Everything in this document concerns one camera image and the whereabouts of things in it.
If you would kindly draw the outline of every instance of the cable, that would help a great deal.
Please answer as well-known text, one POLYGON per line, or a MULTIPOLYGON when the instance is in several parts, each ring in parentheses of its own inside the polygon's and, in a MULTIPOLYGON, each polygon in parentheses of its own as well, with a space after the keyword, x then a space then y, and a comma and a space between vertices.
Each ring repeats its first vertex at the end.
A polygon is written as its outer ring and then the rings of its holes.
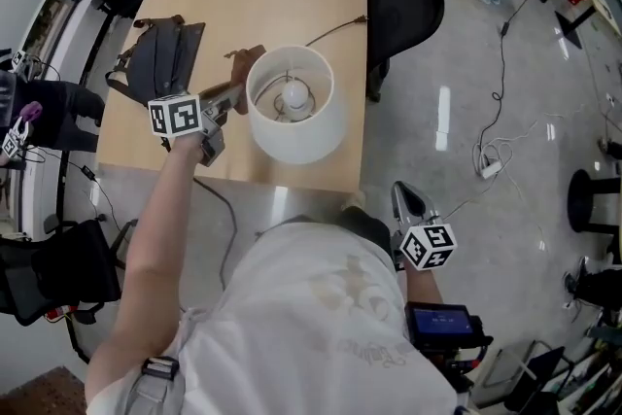
POLYGON ((504 37, 507 34, 507 29, 509 28, 509 23, 513 20, 513 18, 518 14, 518 12, 523 8, 525 4, 527 4, 528 0, 524 0, 518 9, 514 11, 514 14, 509 17, 509 19, 503 24, 503 28, 501 29, 501 37, 504 37))
POLYGON ((90 200, 90 195, 88 195, 88 192, 86 192, 86 190, 84 189, 80 189, 80 192, 83 193, 86 196, 86 199, 88 199, 88 202, 90 202, 90 205, 93 207, 93 211, 95 212, 95 218, 97 218, 99 216, 99 213, 97 212, 95 203, 92 200, 90 200))
POLYGON ((495 181, 497 180, 497 177, 499 177, 499 173, 493 177, 493 181, 485 190, 475 195, 474 197, 470 197, 466 201, 461 202, 456 208, 454 208, 452 211, 449 212, 449 215, 443 216, 442 217, 443 220, 449 220, 453 215, 458 213, 458 211, 460 211, 464 206, 467 206, 467 204, 473 202, 478 197, 481 197, 482 195, 484 195, 488 190, 490 190, 493 187, 493 185, 495 184, 495 181))
POLYGON ((115 217, 115 208, 113 206, 113 203, 110 202, 110 197, 108 197, 108 194, 106 193, 106 191, 104 191, 104 189, 101 187, 101 184, 97 181, 97 179, 94 179, 93 182, 95 184, 97 184, 97 186, 99 186, 99 189, 101 190, 101 193, 104 194, 104 197, 106 197, 106 200, 108 201, 108 204, 110 204, 110 214, 113 217, 113 222, 115 222, 115 225, 117 226, 117 230, 119 232, 121 232, 121 226, 119 225, 119 222, 117 222, 117 218, 115 217))
POLYGON ((524 133, 523 135, 519 135, 517 137, 513 137, 513 138, 497 137, 489 141, 488 143, 486 143, 484 146, 482 146, 481 144, 475 144, 471 151, 472 161, 473 161, 473 170, 475 171, 475 173, 481 176, 484 168, 486 168, 487 166, 491 164, 489 157, 486 156, 486 150, 489 148, 495 151, 496 153, 496 156, 494 157, 494 159, 497 159, 501 162, 501 170, 498 172, 498 173, 501 173, 514 156, 514 152, 512 151, 512 148, 509 145, 509 143, 514 142, 519 139, 524 139, 524 138, 529 137, 529 134, 531 133, 531 131, 534 129, 536 125, 537 125, 537 120, 532 123, 532 125, 529 127, 526 133, 524 133), (498 146, 495 146, 494 145, 495 142, 501 142, 501 144, 498 146), (500 153, 501 146, 507 146, 510 150, 510 156, 507 161, 503 161, 501 157, 501 153, 500 153))
POLYGON ((40 161, 35 161, 34 159, 27 159, 25 156, 21 156, 21 158, 26 160, 26 161, 30 161, 30 162, 38 162, 38 163, 46 162, 46 159, 43 156, 41 156, 39 153, 37 153, 36 151, 33 151, 33 149, 35 149, 35 148, 30 148, 30 149, 26 148, 25 150, 26 150, 27 153, 31 153, 31 154, 33 154, 35 156, 40 157, 41 158, 40 161))
POLYGON ((489 130, 490 128, 492 128, 493 126, 495 126, 495 124, 497 124, 497 121, 499 121, 499 116, 501 115, 501 110, 503 108, 503 98, 505 97, 505 54, 503 52, 503 39, 505 38, 505 35, 507 35, 507 31, 509 30, 509 24, 510 22, 514 19, 514 17, 519 13, 519 11, 523 8, 523 6, 525 4, 527 4, 528 0, 524 0, 520 6, 518 6, 518 9, 516 11, 514 11, 514 13, 512 14, 512 16, 510 16, 508 18, 508 20, 503 24, 503 27, 501 28, 501 40, 500 40, 500 46, 501 46, 501 93, 498 92, 493 92, 491 95, 493 97, 493 100, 496 100, 497 102, 499 102, 499 108, 497 109, 497 114, 495 115, 495 118, 493 119, 493 121, 487 125, 486 127, 484 127, 482 129, 482 131, 479 134, 479 140, 477 141, 477 146, 479 147, 480 153, 483 152, 482 150, 482 142, 484 140, 484 134, 486 133, 487 130, 489 130))
POLYGON ((494 100, 499 102, 499 109, 497 110, 497 115, 495 116, 495 119, 488 126, 484 127, 479 134, 479 140, 477 141, 477 145, 479 146, 480 151, 482 147, 482 141, 484 140, 484 133, 486 133, 487 130, 489 130, 490 128, 495 126, 495 124, 497 124, 497 121, 499 121, 499 116, 501 115, 501 109, 503 108, 502 102, 503 102, 503 98, 505 97, 505 56, 503 55, 503 37, 502 36, 501 36, 501 93, 493 92, 492 96, 494 100))
POLYGON ((334 33, 335 31, 344 28, 346 26, 349 26, 350 24, 364 24, 367 22, 367 16, 363 15, 363 16, 359 16, 355 19, 352 19, 351 21, 348 22, 344 22, 343 24, 339 24, 339 26, 332 28, 331 30, 327 31, 326 33, 323 33, 322 35, 320 35, 318 38, 314 38, 311 42, 309 42, 308 44, 306 44, 304 47, 311 47, 313 44, 315 44, 316 42, 319 42, 320 40, 322 40, 323 38, 327 37, 328 35, 330 35, 330 33, 334 33))
MULTIPOLYGON (((171 145, 168 139, 162 138, 162 146, 164 147, 164 149, 166 149, 168 153, 171 152, 171 145)), ((231 224, 233 226, 233 231, 231 233, 231 237, 229 238, 229 242, 226 245, 225 255, 223 256, 223 260, 221 261, 221 267, 218 272, 218 277, 221 281, 221 287, 223 288, 223 291, 224 291, 226 288, 226 283, 225 283, 226 261, 229 257, 229 254, 231 253, 231 249, 233 249, 233 242, 235 241, 235 237, 237 236, 237 218, 235 216, 235 211, 233 210, 233 206, 231 206, 231 203, 228 201, 228 199, 224 197, 222 194, 212 189, 211 187, 205 185, 203 182, 198 180, 196 177, 192 177, 192 181, 195 182, 198 186, 203 187, 208 192, 210 192, 212 195, 217 197, 220 201, 222 201, 225 204, 226 209, 229 212, 229 215, 231 216, 231 224)))
MULTIPOLYGON (((62 161, 62 158, 60 156, 57 155, 53 155, 52 153, 49 153, 48 151, 44 150, 44 149, 40 149, 41 152, 43 152, 44 154, 48 155, 48 156, 53 156, 56 157, 57 159, 59 159, 60 161, 62 161)), ((108 194, 106 193, 106 191, 104 191, 103 187, 101 187, 101 184, 97 181, 97 179, 95 178, 95 175, 92 171, 90 171, 86 166, 80 167, 78 166, 75 162, 72 162, 70 160, 67 160, 68 164, 71 164, 72 166, 74 166, 75 168, 78 168, 80 170, 80 172, 85 175, 89 180, 91 180, 92 182, 94 182, 95 184, 97 184, 97 186, 99 187, 99 189, 101 190, 101 193, 104 194, 104 197, 106 197, 106 200, 108 201, 108 204, 110 205, 110 214, 112 216, 113 222, 115 223, 115 226, 117 227, 117 230, 119 232, 121 232, 121 226, 119 225, 119 222, 117 221, 117 217, 115 216, 115 207, 113 206, 113 203, 110 200, 110 197, 108 197, 108 194)), ((93 208, 95 208, 95 205, 93 204, 93 202, 89 199, 90 203, 93 205, 93 208)), ((127 237, 123 237, 123 240, 129 244, 129 241, 127 240, 127 237)))
POLYGON ((54 73, 56 74, 56 76, 58 77, 58 81, 60 82, 60 73, 58 73, 58 70, 56 68, 54 68, 51 64, 48 64, 47 62, 42 61, 36 55, 33 55, 33 58, 36 59, 39 62, 39 64, 43 64, 44 66, 48 66, 50 69, 52 69, 54 73))

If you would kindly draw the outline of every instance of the backpack strap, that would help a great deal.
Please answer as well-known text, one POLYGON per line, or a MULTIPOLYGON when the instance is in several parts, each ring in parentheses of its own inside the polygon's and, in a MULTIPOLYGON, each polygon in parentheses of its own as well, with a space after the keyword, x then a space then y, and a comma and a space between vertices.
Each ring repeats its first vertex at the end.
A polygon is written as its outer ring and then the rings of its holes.
POLYGON ((163 356, 143 363, 128 381, 129 392, 121 403, 123 415, 179 415, 186 394, 186 379, 180 371, 179 355, 198 322, 207 313, 190 310, 182 320, 175 339, 163 356))
POLYGON ((112 78, 111 75, 113 73, 124 73, 125 75, 127 74, 127 61, 130 59, 130 57, 134 53, 134 49, 136 49, 137 45, 138 43, 134 44, 127 51, 120 53, 119 57, 117 57, 117 63, 115 64, 115 67, 113 68, 113 70, 106 73, 106 83, 108 84, 110 88, 113 88, 118 93, 136 102, 138 101, 134 98, 132 93, 129 91, 129 85, 124 84, 123 82, 120 82, 119 80, 112 78))

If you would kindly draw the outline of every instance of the black bag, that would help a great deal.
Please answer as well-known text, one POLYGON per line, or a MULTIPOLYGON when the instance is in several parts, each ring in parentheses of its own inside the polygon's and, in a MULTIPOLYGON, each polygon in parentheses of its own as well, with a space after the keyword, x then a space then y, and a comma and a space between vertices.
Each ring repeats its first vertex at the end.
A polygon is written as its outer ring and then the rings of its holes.
POLYGON ((147 26, 136 44, 122 53, 114 70, 106 75, 110 88, 147 106, 150 100, 188 89, 192 67, 205 23, 184 24, 181 16, 137 19, 135 28, 147 26), (127 75, 127 85, 111 78, 127 75))

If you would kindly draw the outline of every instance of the shelf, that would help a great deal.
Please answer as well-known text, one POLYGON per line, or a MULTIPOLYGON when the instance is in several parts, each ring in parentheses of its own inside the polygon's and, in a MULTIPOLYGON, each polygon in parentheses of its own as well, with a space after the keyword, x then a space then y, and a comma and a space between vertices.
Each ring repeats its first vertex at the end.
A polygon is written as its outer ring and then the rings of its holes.
POLYGON ((616 389, 619 390, 621 385, 622 385, 622 375, 618 376, 618 378, 615 379, 615 381, 613 381, 613 384, 611 384, 611 387, 609 387, 603 393, 603 395, 600 398, 598 398, 596 402, 592 406, 590 406, 587 410, 585 410, 581 415, 590 415, 590 413, 598 409, 601 406, 601 404, 605 402, 605 400, 611 393, 613 393, 616 389))
POLYGON ((583 396, 583 393, 587 391, 587 388, 590 387, 592 384, 594 384, 596 380, 601 375, 603 375, 603 373, 605 373, 608 368, 609 368, 609 364, 606 364, 605 366, 603 366, 603 368, 601 368, 597 373, 592 375, 592 377, 589 380, 587 380, 587 382, 584 382, 580 388, 572 392, 571 395, 568 395, 564 399, 562 399, 560 401, 560 404, 564 406, 566 409, 570 410, 574 406, 574 404, 579 400, 579 398, 583 396))
MULTIPOLYGON (((592 364, 592 362, 598 357, 600 353, 593 353, 591 354, 589 357, 584 358, 583 360, 581 360, 579 363, 577 363, 574 368, 572 369, 572 375, 570 376, 569 382, 571 380, 571 378, 576 378, 580 375, 583 375, 587 369, 589 368, 590 364, 592 364)), ((551 391, 553 389, 553 387, 562 382, 566 376, 568 375, 568 369, 565 369, 564 371, 561 371, 560 373, 558 373, 555 377, 553 377, 552 379, 549 379, 549 381, 544 385, 544 387, 542 388, 543 391, 551 391)))

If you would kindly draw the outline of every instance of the hand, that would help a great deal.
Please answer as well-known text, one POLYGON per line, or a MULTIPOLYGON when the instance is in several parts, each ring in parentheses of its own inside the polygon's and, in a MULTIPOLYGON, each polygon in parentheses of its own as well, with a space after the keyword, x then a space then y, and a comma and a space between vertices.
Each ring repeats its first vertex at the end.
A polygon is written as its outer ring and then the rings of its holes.
POLYGON ((240 100, 235 106, 235 111, 240 115, 246 115, 249 112, 248 102, 246 102, 246 80, 249 76, 249 71, 251 71, 253 64, 264 54, 264 46, 255 46, 252 49, 243 49, 235 52, 233 68, 231 68, 231 84, 241 84, 243 87, 240 100))
POLYGON ((188 135, 182 135, 175 139, 171 153, 186 156, 193 162, 198 163, 203 159, 203 150, 201 149, 201 142, 205 135, 200 132, 189 133, 188 135))
POLYGON ((41 116, 43 106, 36 100, 29 102, 19 111, 19 115, 25 122, 35 121, 41 116))

